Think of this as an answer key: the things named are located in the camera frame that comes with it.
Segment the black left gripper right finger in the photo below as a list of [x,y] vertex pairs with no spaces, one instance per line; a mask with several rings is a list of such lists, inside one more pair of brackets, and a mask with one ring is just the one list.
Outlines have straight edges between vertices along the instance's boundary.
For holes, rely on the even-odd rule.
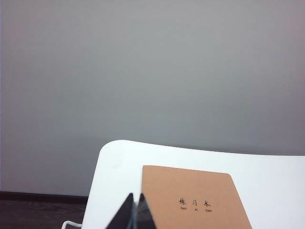
[[149,205],[143,193],[140,194],[138,203],[134,205],[133,228],[157,229]]

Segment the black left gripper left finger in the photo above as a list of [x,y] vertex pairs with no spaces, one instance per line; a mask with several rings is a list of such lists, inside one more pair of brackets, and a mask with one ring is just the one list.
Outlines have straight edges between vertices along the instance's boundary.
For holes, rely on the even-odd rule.
[[133,194],[130,193],[106,228],[131,229],[133,225],[133,209],[134,209]]

